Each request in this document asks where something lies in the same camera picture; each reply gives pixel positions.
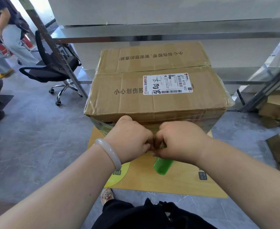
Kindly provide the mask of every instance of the office chair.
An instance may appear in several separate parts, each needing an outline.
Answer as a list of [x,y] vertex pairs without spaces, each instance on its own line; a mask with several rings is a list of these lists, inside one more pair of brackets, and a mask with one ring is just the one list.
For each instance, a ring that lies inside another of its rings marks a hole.
[[[55,19],[46,25],[46,29],[50,35],[56,30],[57,27],[58,25]],[[37,80],[41,83],[46,83],[48,81],[63,81],[64,84],[55,85],[49,90],[49,93],[53,94],[54,88],[63,87],[63,89],[58,93],[57,96],[57,101],[55,103],[57,106],[61,105],[61,96],[67,88],[71,88],[80,97],[83,97],[78,89],[72,86],[73,82],[69,82],[70,77],[65,72],[64,68],[60,65],[51,48],[41,37],[38,30],[35,32],[35,38],[37,49],[42,60],[36,64],[37,66],[22,67],[19,69],[19,71],[30,79]],[[68,44],[57,45],[57,47],[61,54],[65,57],[72,71],[75,71],[78,66],[82,65],[79,59],[71,53]]]

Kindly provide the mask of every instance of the sandal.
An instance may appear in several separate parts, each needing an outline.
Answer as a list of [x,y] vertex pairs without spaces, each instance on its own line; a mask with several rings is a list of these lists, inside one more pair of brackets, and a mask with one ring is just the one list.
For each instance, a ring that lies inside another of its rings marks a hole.
[[114,199],[112,190],[110,188],[104,188],[101,193],[102,205],[104,206],[104,204],[111,199]]

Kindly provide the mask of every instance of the foot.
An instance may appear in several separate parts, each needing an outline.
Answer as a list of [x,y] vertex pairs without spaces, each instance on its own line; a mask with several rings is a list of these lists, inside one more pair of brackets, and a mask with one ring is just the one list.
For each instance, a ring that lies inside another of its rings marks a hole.
[[101,193],[102,205],[104,206],[111,199],[114,199],[112,190],[110,188],[104,188]]
[[9,71],[6,72],[6,73],[0,73],[0,79],[2,79],[2,78],[4,78],[4,77],[8,76],[8,75],[11,74],[13,71],[14,71],[14,69],[11,68],[11,69],[9,69]]

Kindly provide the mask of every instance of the green bottle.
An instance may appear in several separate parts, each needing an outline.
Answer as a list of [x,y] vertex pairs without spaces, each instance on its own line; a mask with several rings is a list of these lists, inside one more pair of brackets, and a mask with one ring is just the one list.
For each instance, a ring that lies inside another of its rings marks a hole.
[[154,163],[154,169],[158,174],[165,175],[173,162],[174,161],[170,159],[156,158],[156,161]]

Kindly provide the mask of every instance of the shipping label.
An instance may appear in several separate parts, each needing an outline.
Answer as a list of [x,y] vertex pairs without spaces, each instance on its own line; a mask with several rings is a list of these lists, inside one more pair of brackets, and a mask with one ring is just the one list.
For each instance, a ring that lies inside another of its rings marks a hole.
[[143,76],[144,95],[188,92],[193,92],[188,73]]

